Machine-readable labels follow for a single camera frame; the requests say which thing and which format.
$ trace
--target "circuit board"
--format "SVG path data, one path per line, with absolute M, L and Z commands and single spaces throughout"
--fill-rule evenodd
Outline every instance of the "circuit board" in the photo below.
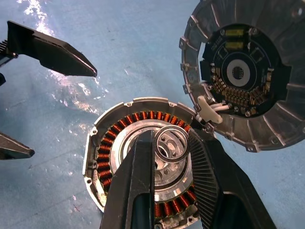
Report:
M 257 28 L 235 24 L 215 32 L 200 67 L 216 101 L 229 104 L 237 115 L 264 114 L 286 98 L 291 67 L 282 64 L 271 40 Z

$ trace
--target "blue surface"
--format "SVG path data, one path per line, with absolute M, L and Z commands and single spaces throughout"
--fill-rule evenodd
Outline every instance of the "blue surface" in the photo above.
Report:
M 182 90 L 178 41 L 197 0 L 0 1 L 7 20 L 65 40 L 98 69 L 64 77 L 25 56 L 0 69 L 0 131 L 35 149 L 0 161 L 0 229 L 99 228 L 81 174 L 86 135 L 105 110 L 141 96 L 192 107 Z M 252 180 L 279 229 L 305 228 L 304 143 L 260 154 L 219 137 Z

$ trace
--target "orange copper coil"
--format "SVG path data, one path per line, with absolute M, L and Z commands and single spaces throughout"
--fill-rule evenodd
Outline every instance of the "orange copper coil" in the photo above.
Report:
M 184 121 L 182 121 L 182 120 L 180 120 L 178 123 L 177 123 L 177 126 L 180 126 L 180 127 L 184 127 L 184 125 L 185 125 L 185 122 Z
M 195 200 L 196 200 L 195 193 L 193 193 L 191 190 L 187 190 L 186 193 L 189 196 L 189 198 L 195 202 Z
M 172 201 L 172 204 L 173 204 L 173 209 L 176 213 L 182 212 L 182 207 L 180 206 L 180 203 L 178 202 L 177 199 L 174 199 Z
M 103 139 L 102 139 L 102 142 L 107 143 L 107 144 L 110 144 L 110 145 L 113 144 L 113 140 L 111 140 L 110 138 L 107 138 L 107 137 L 103 138 Z
M 111 128 L 113 130 L 116 130 L 117 132 L 121 132 L 122 131 L 122 128 L 120 128 L 117 124 L 114 124 Z
M 170 118 L 171 118 L 171 116 L 168 113 L 165 113 L 164 116 L 163 116 L 163 120 L 166 121 L 166 122 L 169 122 Z
M 147 119 L 147 113 L 145 111 L 141 111 L 142 119 Z
M 185 198 L 184 195 L 179 196 L 179 199 L 185 208 L 187 208 L 190 205 L 190 202 L 187 200 L 187 198 Z
M 170 123 L 173 125 L 176 125 L 177 121 L 178 121 L 178 118 L 176 116 L 173 116 Z
M 154 111 L 149 111 L 148 112 L 148 118 L 149 119 L 154 119 Z
M 154 204 L 154 217 L 155 218 L 161 218 L 162 217 L 160 204 L 157 204 L 157 203 Z
M 166 216 L 171 216 L 173 214 L 169 203 L 164 203 L 164 212 L 165 212 Z
M 130 115 L 126 116 L 126 120 L 127 120 L 128 124 L 133 123 L 133 119 Z
M 191 126 L 187 125 L 187 126 L 184 127 L 184 129 L 185 129 L 186 132 L 189 132 L 189 129 L 191 129 Z
M 133 116 L 134 116 L 134 119 L 135 119 L 137 122 L 141 120 L 141 117 L 140 117 L 140 115 L 139 115 L 138 113 L 134 113 Z
M 109 154 L 98 154 L 97 158 L 101 160 L 109 160 Z
M 100 150 L 104 151 L 104 152 L 107 152 L 107 153 L 110 153 L 111 147 L 110 146 L 106 146 L 106 145 L 101 145 L 100 146 Z
M 156 114 L 156 119 L 161 120 L 162 116 L 163 116 L 162 112 L 158 111 L 157 114 Z
M 99 172 L 99 175 L 100 175 L 101 179 L 105 179 L 105 178 L 111 176 L 111 171 L 110 170 L 104 170 L 104 171 Z
M 109 162 L 105 162 L 105 161 L 99 162 L 97 163 L 97 168 L 98 169 L 110 168 Z
M 127 126 L 126 122 L 123 119 L 119 121 L 119 124 L 121 124 L 124 128 Z
M 112 137 L 112 138 L 116 138 L 116 136 L 117 136 L 117 134 L 112 130 L 108 130 L 106 135 L 109 137 Z
M 104 187 L 109 187 L 110 184 L 111 184 L 111 178 L 107 178 L 107 179 L 105 179 L 105 180 L 102 181 L 102 185 L 103 185 Z

